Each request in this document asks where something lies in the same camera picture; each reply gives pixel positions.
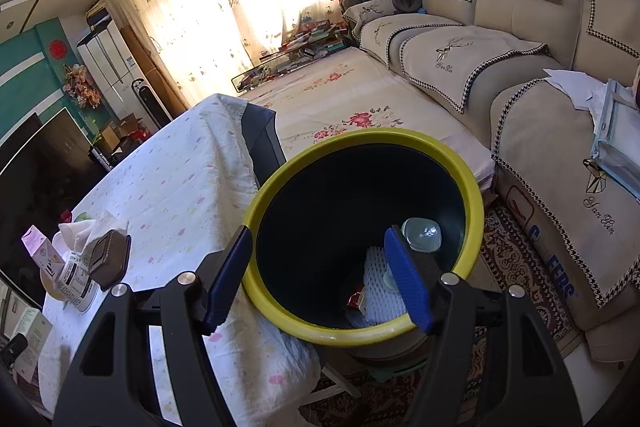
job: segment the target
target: teal wall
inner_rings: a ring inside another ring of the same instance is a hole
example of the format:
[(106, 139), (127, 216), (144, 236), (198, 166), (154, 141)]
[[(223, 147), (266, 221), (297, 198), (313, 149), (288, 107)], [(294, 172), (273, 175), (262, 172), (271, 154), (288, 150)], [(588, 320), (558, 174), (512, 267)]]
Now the teal wall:
[[(66, 44), (67, 54), (62, 60), (56, 60), (49, 54), (49, 43), (56, 39)], [(44, 54), (44, 60), (21, 71), (0, 86), (0, 138), (22, 117), (31, 114), (36, 105), (62, 89), (65, 84), (65, 64), (69, 67), (82, 64), (74, 54), (60, 21), (56, 18), (37, 24), (31, 30), (0, 44), (0, 74), (40, 52)], [(40, 113), (40, 119), (46, 122), (63, 107), (68, 108), (78, 125), (87, 131), (90, 139), (93, 139), (99, 129), (113, 116), (104, 99), (97, 109), (80, 108), (71, 97), (64, 94)]]

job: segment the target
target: pink flower print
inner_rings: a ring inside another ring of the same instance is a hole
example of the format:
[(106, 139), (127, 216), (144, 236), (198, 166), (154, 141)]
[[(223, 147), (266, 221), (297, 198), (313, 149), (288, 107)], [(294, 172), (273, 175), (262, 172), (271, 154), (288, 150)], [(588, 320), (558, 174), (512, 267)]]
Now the pink flower print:
[(373, 127), (371, 115), (368, 112), (357, 112), (349, 119), (349, 125), (356, 124), (357, 127)]

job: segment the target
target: floral tablecloth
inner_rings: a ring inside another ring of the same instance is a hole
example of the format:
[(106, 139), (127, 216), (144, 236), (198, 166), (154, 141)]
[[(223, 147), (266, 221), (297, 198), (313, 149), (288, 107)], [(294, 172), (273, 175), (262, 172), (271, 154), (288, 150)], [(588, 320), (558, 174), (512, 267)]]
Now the floral tablecloth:
[(320, 140), (369, 127), (401, 127), (432, 136), (455, 150), (481, 188), (494, 175), (491, 152), (438, 103), (379, 61), (349, 48), (245, 93), (276, 111), (287, 158)]
[[(134, 291), (163, 286), (221, 251), (257, 190), (242, 138), (246, 101), (213, 95), (161, 129), (118, 165), (73, 211), (108, 210), (129, 219), (132, 237), (123, 282)], [(54, 411), (63, 378), (106, 293), (81, 314), (47, 296), (53, 329), (38, 363), (44, 406)], [(180, 423), (160, 328), (150, 332), (162, 415)], [(228, 319), (205, 339), (223, 396), (239, 426), (309, 426), (298, 406), (320, 376), (309, 344), (267, 321), (240, 288)]]

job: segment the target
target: yellow bucket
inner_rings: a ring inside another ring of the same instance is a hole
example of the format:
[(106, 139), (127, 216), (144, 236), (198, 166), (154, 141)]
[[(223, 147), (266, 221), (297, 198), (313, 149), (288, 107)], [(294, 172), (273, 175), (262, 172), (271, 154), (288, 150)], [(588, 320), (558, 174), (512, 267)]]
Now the yellow bucket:
[(478, 257), (482, 197), (462, 158), (422, 133), (366, 129), (332, 137), (280, 167), (260, 188), (244, 224), (254, 253), (242, 283), (273, 324), (304, 341), (355, 347), (415, 328), (409, 315), (368, 328), (337, 324), (336, 287), (366, 247), (407, 217), (439, 222), (438, 264), (462, 278)]

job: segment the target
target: red wall ornament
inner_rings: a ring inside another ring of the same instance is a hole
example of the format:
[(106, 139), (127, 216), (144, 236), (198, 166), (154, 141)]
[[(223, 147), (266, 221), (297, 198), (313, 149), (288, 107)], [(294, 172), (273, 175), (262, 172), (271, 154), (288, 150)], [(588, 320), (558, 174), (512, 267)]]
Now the red wall ornament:
[(55, 39), (49, 43), (49, 55), (54, 60), (63, 60), (68, 53), (68, 49), (64, 41)]

